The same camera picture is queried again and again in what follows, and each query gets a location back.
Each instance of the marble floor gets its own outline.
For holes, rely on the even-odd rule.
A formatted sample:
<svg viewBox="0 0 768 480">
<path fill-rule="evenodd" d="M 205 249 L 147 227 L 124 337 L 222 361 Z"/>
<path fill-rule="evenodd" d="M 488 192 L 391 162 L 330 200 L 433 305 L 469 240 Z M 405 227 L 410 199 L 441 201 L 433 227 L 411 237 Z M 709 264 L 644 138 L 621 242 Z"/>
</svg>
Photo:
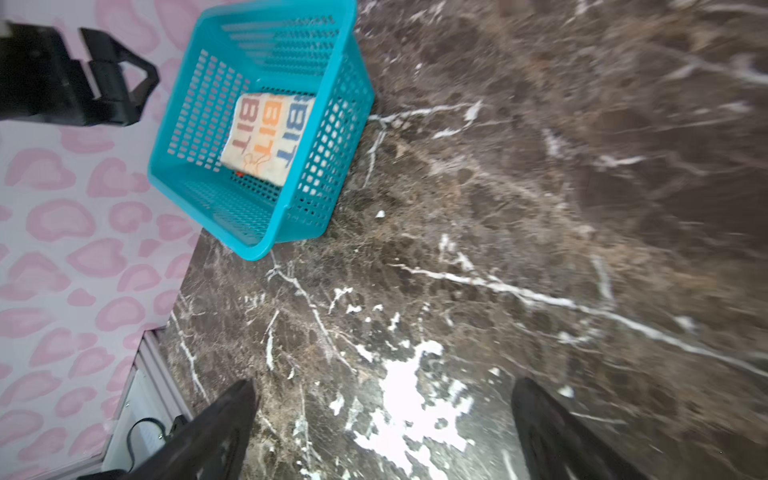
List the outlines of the marble floor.
<svg viewBox="0 0 768 480">
<path fill-rule="evenodd" d="M 365 0 L 325 235 L 204 234 L 163 341 L 244 478 L 520 478 L 530 376 L 650 478 L 768 478 L 768 9 Z"/>
</svg>

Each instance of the white marble vein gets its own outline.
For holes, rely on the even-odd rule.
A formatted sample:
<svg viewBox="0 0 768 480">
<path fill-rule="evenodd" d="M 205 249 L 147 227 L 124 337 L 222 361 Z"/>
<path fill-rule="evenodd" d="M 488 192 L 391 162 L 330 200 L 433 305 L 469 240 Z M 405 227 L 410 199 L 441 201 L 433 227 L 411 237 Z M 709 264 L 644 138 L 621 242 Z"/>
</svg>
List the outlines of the white marble vein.
<svg viewBox="0 0 768 480">
<path fill-rule="evenodd" d="M 748 13 L 751 15 L 768 17 L 768 8 L 759 7 L 757 5 L 749 5 L 746 3 L 714 3 L 705 5 L 701 9 L 705 12 Z"/>
<path fill-rule="evenodd" d="M 451 241 L 451 237 L 449 237 L 447 233 L 440 236 L 438 251 L 438 262 L 440 263 L 445 262 L 448 265 L 459 265 L 465 272 L 470 272 L 475 269 L 475 265 L 461 250 L 456 252 L 456 242 Z M 446 253 L 455 253 L 456 258 L 454 260 L 449 260 Z"/>
<path fill-rule="evenodd" d="M 344 406 L 344 396 L 339 392 L 336 394 L 336 400 L 333 400 L 330 405 L 328 405 L 328 408 L 333 410 L 333 416 L 339 416 L 341 413 L 341 409 Z"/>
<path fill-rule="evenodd" d="M 293 426 L 293 437 L 296 438 L 296 444 L 301 445 L 301 439 L 298 437 L 303 435 L 304 447 L 302 448 L 302 452 L 305 454 L 304 459 L 306 460 L 307 466 L 312 468 L 312 454 L 310 453 L 310 426 L 306 421 L 306 402 L 304 400 L 304 388 L 301 386 L 301 383 L 299 383 L 299 395 L 301 396 L 301 413 Z"/>
<path fill-rule="evenodd" d="M 628 157 L 628 158 L 620 158 L 620 159 L 617 159 L 616 157 L 613 157 L 611 155 L 601 155 L 594 162 L 594 166 L 597 167 L 599 171 L 605 171 L 608 168 L 616 168 L 616 167 L 622 167 L 624 165 L 638 164 L 641 161 L 645 161 L 647 159 L 648 157 L 645 157 L 643 155 L 637 155 L 636 157 Z"/>
<path fill-rule="evenodd" d="M 395 316 L 389 319 L 389 326 L 386 329 L 394 332 L 397 329 L 398 323 L 400 323 L 400 312 L 395 312 Z"/>
<path fill-rule="evenodd" d="M 187 360 L 189 360 L 190 373 L 192 375 L 192 383 L 194 384 L 196 389 L 200 390 L 200 393 L 203 395 L 203 398 L 205 398 L 205 401 L 210 403 L 210 399 L 208 398 L 208 393 L 205 391 L 205 388 L 203 388 L 203 384 L 200 383 L 200 377 L 197 375 L 197 370 L 194 369 L 194 361 L 197 360 L 197 357 L 195 355 L 192 355 L 192 352 L 187 346 L 187 343 L 184 342 L 184 337 L 185 337 L 184 331 L 179 326 L 179 319 L 176 318 L 176 313 L 171 311 L 170 317 L 176 324 L 176 330 L 178 330 L 179 332 L 179 346 L 181 347 L 182 351 L 184 351 L 184 355 L 187 356 Z"/>
<path fill-rule="evenodd" d="M 277 430 L 275 430 L 275 427 L 272 426 L 272 423 L 270 422 L 270 420 L 266 417 L 266 415 L 264 415 L 261 412 L 261 410 L 259 410 L 257 416 L 259 417 L 259 420 L 264 422 L 264 424 L 270 430 L 270 432 L 272 432 L 279 439 L 280 435 L 277 433 Z"/>
<path fill-rule="evenodd" d="M 283 273 L 280 270 L 280 265 L 277 263 L 277 259 L 275 258 L 274 254 L 272 254 L 272 252 L 270 252 L 270 255 L 272 257 L 272 262 L 274 264 L 274 267 L 266 273 L 267 279 L 270 279 L 273 276 L 277 275 L 296 288 L 296 292 L 299 295 L 303 296 L 304 299 L 306 299 L 307 305 L 310 306 L 310 310 L 312 310 L 312 314 L 315 318 L 315 322 L 317 323 L 317 326 L 320 328 L 320 331 L 323 333 L 323 336 L 325 337 L 326 343 L 330 348 L 332 355 L 334 355 L 350 371 L 355 372 L 355 369 L 352 368 L 349 362 L 347 362 L 346 359 L 344 359 L 344 357 L 339 354 L 339 350 L 336 348 L 336 344 L 334 344 L 333 340 L 331 340 L 331 336 L 330 334 L 328 334 L 328 330 L 326 329 L 325 324 L 320 319 L 320 313 L 317 311 L 317 305 L 312 301 L 312 297 L 310 297 L 310 295 L 306 292 L 306 290 L 304 290 L 304 288 L 301 287 L 301 284 L 299 283 L 299 280 L 296 279 L 296 277 L 287 276 L 285 273 Z"/>
<path fill-rule="evenodd" d="M 686 67 L 689 67 L 687 69 L 688 74 L 699 68 L 710 73 L 726 75 L 746 83 L 768 85 L 768 74 L 755 69 L 754 61 L 756 56 L 752 53 L 736 54 L 730 58 L 729 65 L 722 65 L 706 61 L 701 57 L 688 54 L 675 48 L 654 45 L 654 49 L 684 61 L 687 64 Z"/>
<path fill-rule="evenodd" d="M 464 113 L 464 121 L 466 124 L 463 127 L 459 128 L 458 130 L 454 128 L 446 128 L 445 130 L 440 130 L 436 134 L 432 135 L 432 138 L 452 137 L 453 135 L 461 133 L 467 128 L 470 128 L 472 124 L 475 123 L 475 120 L 477 120 L 480 108 L 482 108 L 482 99 L 472 104 L 472 106 L 469 107 Z"/>
<path fill-rule="evenodd" d="M 592 415 L 587 415 L 586 413 L 571 412 L 571 415 L 573 415 L 574 417 L 580 417 L 582 419 L 594 420 L 595 422 L 609 423 L 611 425 L 626 425 L 627 424 L 624 420 L 620 420 L 620 419 L 604 419 L 602 417 L 595 417 L 595 416 L 592 416 Z"/>
<path fill-rule="evenodd" d="M 518 480 L 518 476 L 515 474 L 515 470 L 512 468 L 512 456 L 509 452 L 502 450 L 502 459 L 504 460 L 504 468 L 507 469 L 507 476 L 509 480 Z"/>
<path fill-rule="evenodd" d="M 273 344 L 272 325 L 275 323 L 275 319 L 277 318 L 278 313 L 280 313 L 280 310 L 275 310 L 275 314 L 272 317 L 270 324 L 266 326 L 266 333 L 268 335 L 266 339 L 266 367 L 270 369 L 271 372 L 275 371 L 275 359 L 272 356 L 272 344 Z"/>
<path fill-rule="evenodd" d="M 336 306 L 336 302 L 339 301 L 342 295 L 346 295 L 347 293 L 352 293 L 353 290 L 354 289 L 351 286 L 333 289 L 333 301 L 331 302 L 331 305 L 328 307 L 328 314 L 330 315 L 331 310 L 333 310 L 333 307 Z"/>
<path fill-rule="evenodd" d="M 362 410 L 362 403 L 357 399 L 357 397 L 355 397 L 352 400 L 352 406 L 349 407 L 349 412 L 347 413 L 346 424 L 344 425 L 345 431 L 348 432 L 349 430 L 352 430 L 352 427 L 357 421 L 357 416 L 360 415 Z"/>
<path fill-rule="evenodd" d="M 547 147 L 547 155 L 552 158 L 563 158 L 565 141 L 555 135 L 549 128 L 542 130 L 541 134 L 544 137 L 544 144 Z"/>
<path fill-rule="evenodd" d="M 376 137 L 376 140 L 373 142 L 373 145 L 371 145 L 371 148 L 368 149 L 368 155 L 370 158 L 370 162 L 368 163 L 368 173 L 366 174 L 366 181 L 362 183 L 364 187 L 368 186 L 368 182 L 371 179 L 371 174 L 373 173 L 373 166 L 376 164 L 376 151 L 379 149 L 379 145 L 382 144 L 384 141 L 384 137 L 386 136 L 386 129 L 382 128 L 382 130 L 379 132 L 379 135 Z"/>
<path fill-rule="evenodd" d="M 368 360 L 368 363 L 373 363 L 373 352 L 368 350 L 365 345 L 355 345 L 355 350 L 362 358 Z"/>
<path fill-rule="evenodd" d="M 605 263 L 603 259 L 597 255 L 590 257 L 594 270 L 598 273 L 598 290 L 603 299 L 613 308 L 616 305 L 616 299 L 614 298 L 614 289 L 611 285 L 611 278 L 608 276 L 608 271 L 605 269 Z"/>
<path fill-rule="evenodd" d="M 368 15 L 378 4 L 379 2 L 377 0 L 371 0 L 366 3 L 366 5 L 360 9 L 360 15 Z"/>
<path fill-rule="evenodd" d="M 651 326 L 640 323 L 636 320 L 629 319 L 626 316 L 613 313 L 609 310 L 579 305 L 575 301 L 568 298 L 549 296 L 543 293 L 534 292 L 533 290 L 529 290 L 527 288 L 508 285 L 507 283 L 503 283 L 498 279 L 486 280 L 478 276 L 470 277 L 470 276 L 455 275 L 453 273 L 448 273 L 448 272 L 432 272 L 430 270 L 424 270 L 418 267 L 411 268 L 410 266 L 403 265 L 401 263 L 390 264 L 390 266 L 408 271 L 414 275 L 424 275 L 424 276 L 428 276 L 429 278 L 433 278 L 435 280 L 448 280 L 451 282 L 462 283 L 465 285 L 481 286 L 481 287 L 493 290 L 495 292 L 511 293 L 513 295 L 516 295 L 518 298 L 526 299 L 528 302 L 544 303 L 546 305 L 557 306 L 557 307 L 561 307 L 569 310 L 586 313 L 588 315 L 609 319 L 617 323 L 620 323 L 621 325 L 627 327 L 628 329 L 634 330 L 635 332 L 639 332 L 645 335 L 649 339 L 656 340 L 658 342 L 666 343 L 667 345 L 677 347 L 678 349 L 681 349 L 684 352 L 693 353 L 694 355 L 706 356 L 711 359 L 720 360 L 721 362 L 726 363 L 732 367 L 746 370 L 747 372 L 751 372 L 756 375 L 768 378 L 768 372 L 762 369 L 759 369 L 748 362 L 744 362 L 743 360 L 739 360 L 739 359 L 734 359 L 733 357 L 724 355 L 722 353 L 714 352 L 713 350 L 706 349 L 700 346 L 690 345 L 689 343 L 683 342 L 682 340 L 672 335 L 661 332 L 660 330 L 657 330 Z"/>
<path fill-rule="evenodd" d="M 386 117 L 383 117 L 381 115 L 376 115 L 376 114 L 369 115 L 368 120 L 380 121 L 385 124 L 391 124 L 395 120 L 403 120 L 410 117 L 427 117 L 439 111 L 455 111 L 455 110 L 459 110 L 460 108 L 471 107 L 471 106 L 472 104 L 468 104 L 468 103 L 461 103 L 456 105 L 436 105 L 435 107 L 417 108 L 416 110 L 401 111 L 397 114 L 387 115 Z"/>
</svg>

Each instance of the pink heart pattern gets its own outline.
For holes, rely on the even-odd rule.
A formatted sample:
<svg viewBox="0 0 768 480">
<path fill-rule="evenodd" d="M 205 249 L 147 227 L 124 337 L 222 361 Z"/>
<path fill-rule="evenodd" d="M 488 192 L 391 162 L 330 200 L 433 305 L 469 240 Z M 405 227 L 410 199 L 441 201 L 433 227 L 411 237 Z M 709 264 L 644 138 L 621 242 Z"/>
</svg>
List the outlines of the pink heart pattern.
<svg viewBox="0 0 768 480">
<path fill-rule="evenodd" d="M 167 242 L 179 240 L 192 231 L 189 222 L 176 215 L 160 215 L 155 223 L 160 228 L 160 238 Z"/>
<path fill-rule="evenodd" d="M 131 0 L 96 0 L 96 23 L 138 54 L 153 51 L 160 36 L 134 10 Z"/>
<path fill-rule="evenodd" d="M 46 333 L 38 343 L 29 366 L 41 366 L 73 356 L 78 351 L 78 341 L 70 329 L 57 328 Z"/>
<path fill-rule="evenodd" d="M 182 253 L 171 260 L 168 268 L 165 270 L 165 278 L 183 279 L 191 260 L 192 253 Z"/>
<path fill-rule="evenodd" d="M 152 210 L 140 202 L 122 202 L 109 209 L 109 224 L 121 233 L 133 233 L 152 220 Z"/>
<path fill-rule="evenodd" d="M 7 379 L 13 372 L 13 366 L 8 363 L 0 363 L 0 380 Z"/>
<path fill-rule="evenodd" d="M 70 285 L 66 273 L 42 253 L 26 253 L 8 269 L 8 283 L 0 285 L 0 299 L 29 300 L 41 293 L 57 293 Z"/>
<path fill-rule="evenodd" d="M 42 308 L 12 308 L 0 312 L 0 338 L 21 339 L 55 322 Z"/>
<path fill-rule="evenodd" d="M 61 379 L 51 375 L 50 370 L 30 372 L 13 382 L 0 395 L 0 406 L 7 407 L 14 402 L 26 402 L 47 395 L 61 385 Z"/>
<path fill-rule="evenodd" d="M 59 453 L 64 449 L 67 440 L 67 429 L 58 427 L 41 433 L 28 447 L 18 453 L 18 459 L 23 462 L 34 462 L 49 455 Z"/>
<path fill-rule="evenodd" d="M 154 253 L 155 250 L 157 250 L 160 245 L 162 245 L 162 243 L 155 240 L 154 238 L 142 240 L 141 245 L 139 245 L 139 257 L 149 257 L 152 253 Z"/>
<path fill-rule="evenodd" d="M 5 172 L 5 185 L 21 184 L 34 190 L 62 190 L 74 185 L 74 180 L 61 157 L 46 148 L 18 152 Z"/>
<path fill-rule="evenodd" d="M 88 238 L 96 231 L 96 220 L 82 204 L 62 198 L 33 208 L 27 216 L 27 231 L 41 242 Z"/>
<path fill-rule="evenodd" d="M 75 154 L 97 154 L 114 148 L 108 127 L 59 127 L 58 130 L 61 133 L 61 146 Z"/>
<path fill-rule="evenodd" d="M 112 420 L 115 417 L 115 413 L 118 411 L 120 405 L 120 395 L 110 397 L 101 403 L 101 412 L 104 413 L 104 418 Z"/>
<path fill-rule="evenodd" d="M 89 197 L 125 197 L 130 192 L 149 190 L 144 174 L 126 174 L 125 162 L 116 157 L 105 158 L 96 166 L 88 181 Z"/>
<path fill-rule="evenodd" d="M 93 375 L 107 368 L 113 361 L 114 355 L 107 353 L 107 349 L 103 346 L 97 346 L 78 355 L 67 376 L 74 379 L 79 376 Z"/>
<path fill-rule="evenodd" d="M 176 303 L 176 297 L 178 295 L 178 290 L 166 290 L 156 296 L 152 303 L 154 312 L 157 315 L 168 315 L 174 309 L 174 304 Z"/>
<path fill-rule="evenodd" d="M 179 68 L 181 68 L 181 60 L 179 58 L 168 58 L 160 66 L 160 85 L 169 94 L 174 89 L 176 77 L 179 75 Z"/>
<path fill-rule="evenodd" d="M 200 9 L 185 0 L 155 0 L 154 7 L 170 42 L 179 50 L 185 50 L 194 24 L 200 17 Z"/>
<path fill-rule="evenodd" d="M 54 412 L 57 417 L 64 418 L 82 410 L 86 402 L 95 399 L 96 389 L 92 386 L 82 386 L 66 392 L 56 403 Z"/>
<path fill-rule="evenodd" d="M 89 457 L 96 455 L 104 447 L 104 444 L 109 439 L 109 432 L 104 429 L 102 423 L 95 423 L 82 432 L 72 442 L 72 447 L 69 448 L 69 456 L 83 456 Z"/>
<path fill-rule="evenodd" d="M 29 410 L 11 410 L 0 416 L 0 447 L 32 435 L 43 426 L 43 415 Z"/>
<path fill-rule="evenodd" d="M 1 480 L 97 455 L 143 332 L 174 308 L 199 227 L 152 191 L 146 161 L 180 50 L 200 10 L 220 1 L 147 0 L 140 10 L 135 0 L 89 0 L 96 28 L 139 55 L 160 55 L 143 127 L 54 126 L 25 142 L 41 137 L 39 126 L 0 124 L 2 140 L 13 136 L 0 162 L 0 186 L 12 194 L 0 202 L 0 344 L 12 346 L 0 345 Z M 75 28 L 81 9 L 38 3 L 21 18 L 24 2 L 10 2 L 7 16 L 53 25 L 72 58 L 87 59 Z M 124 76 L 132 87 L 144 74 Z"/>
<path fill-rule="evenodd" d="M 127 356 L 118 363 L 118 366 L 114 368 L 112 378 L 109 379 L 107 384 L 108 392 L 120 392 L 125 385 L 125 381 L 128 380 L 128 375 L 131 373 L 131 367 L 134 364 L 134 357 Z"/>
<path fill-rule="evenodd" d="M 118 282 L 118 292 L 140 292 L 160 283 L 160 274 L 150 265 L 133 265 L 123 272 Z"/>
<path fill-rule="evenodd" d="M 8 247 L 3 243 L 0 243 L 0 262 L 5 260 L 9 253 L 11 253 L 11 251 L 8 249 Z"/>
<path fill-rule="evenodd" d="M 85 288 L 78 288 L 69 294 L 67 303 L 72 306 L 91 306 L 96 303 L 96 297 L 86 292 Z"/>
<path fill-rule="evenodd" d="M 67 263 L 86 276 L 106 278 L 120 274 L 128 260 L 122 256 L 123 243 L 116 238 L 90 242 L 67 256 Z"/>
<path fill-rule="evenodd" d="M 144 307 L 132 296 L 122 296 L 102 308 L 96 315 L 96 327 L 102 332 L 112 332 L 121 326 L 136 325 L 144 319 Z"/>
</svg>

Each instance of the black cable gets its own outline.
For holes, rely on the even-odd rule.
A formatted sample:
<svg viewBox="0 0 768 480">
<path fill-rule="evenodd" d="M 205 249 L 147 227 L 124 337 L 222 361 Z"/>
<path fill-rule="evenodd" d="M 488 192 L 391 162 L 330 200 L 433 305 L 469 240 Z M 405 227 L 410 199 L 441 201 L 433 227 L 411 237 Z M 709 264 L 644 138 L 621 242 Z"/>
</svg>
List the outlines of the black cable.
<svg viewBox="0 0 768 480">
<path fill-rule="evenodd" d="M 160 420 L 152 417 L 147 417 L 134 423 L 134 426 L 132 426 L 131 429 L 128 430 L 128 435 L 125 439 L 125 445 L 128 447 L 128 456 L 131 457 L 131 467 L 128 469 L 129 472 L 134 469 L 134 465 L 136 464 L 136 457 L 134 456 L 134 448 L 131 446 L 131 433 L 136 428 L 136 425 L 142 422 L 154 423 L 160 429 L 160 437 L 163 439 L 163 442 L 168 441 L 168 437 L 165 434 L 165 425 L 163 425 L 163 422 L 161 422 Z"/>
</svg>

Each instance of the perforated basket wall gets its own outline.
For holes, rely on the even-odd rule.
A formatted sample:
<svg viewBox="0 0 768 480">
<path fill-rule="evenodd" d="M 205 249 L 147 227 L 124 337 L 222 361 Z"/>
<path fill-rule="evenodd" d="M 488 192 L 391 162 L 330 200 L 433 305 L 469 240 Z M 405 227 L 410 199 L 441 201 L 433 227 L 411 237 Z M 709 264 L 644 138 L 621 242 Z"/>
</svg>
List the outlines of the perforated basket wall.
<svg viewBox="0 0 768 480">
<path fill-rule="evenodd" d="M 373 102 L 354 17 L 350 0 L 293 0 L 213 8 L 197 24 L 150 179 L 244 258 L 327 228 Z M 258 91 L 316 97 L 283 188 L 219 162 L 238 97 Z"/>
</svg>

